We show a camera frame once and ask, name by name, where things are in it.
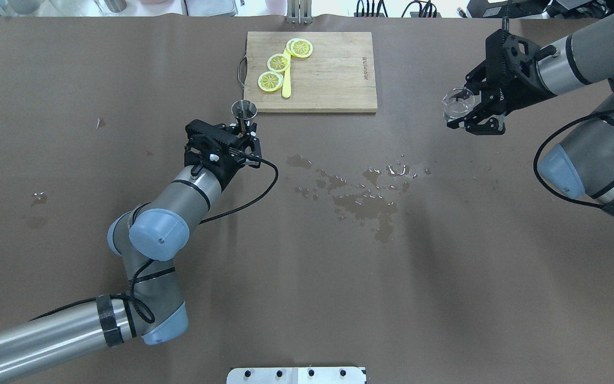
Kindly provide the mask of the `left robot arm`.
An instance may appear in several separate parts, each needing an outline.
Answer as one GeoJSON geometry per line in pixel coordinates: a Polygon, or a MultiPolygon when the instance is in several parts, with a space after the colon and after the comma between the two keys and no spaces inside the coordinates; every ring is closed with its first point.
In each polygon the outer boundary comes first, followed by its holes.
{"type": "Polygon", "coordinates": [[[188,328],[175,256],[209,221],[241,169],[258,168],[256,124],[184,128],[183,163],[139,189],[147,172],[51,161],[14,175],[0,159],[0,383],[130,340],[156,345],[188,328]],[[138,189],[115,196],[119,183],[138,189]]]}

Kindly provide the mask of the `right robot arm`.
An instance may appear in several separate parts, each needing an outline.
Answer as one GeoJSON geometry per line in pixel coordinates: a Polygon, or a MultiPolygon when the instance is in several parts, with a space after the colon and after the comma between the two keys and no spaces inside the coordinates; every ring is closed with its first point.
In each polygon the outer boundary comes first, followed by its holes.
{"type": "Polygon", "coordinates": [[[447,127],[504,134],[512,112],[607,81],[609,97],[544,139],[532,169],[555,197],[614,217],[614,14],[539,46],[510,32],[510,8],[486,38],[484,61],[443,99],[447,127]]]}

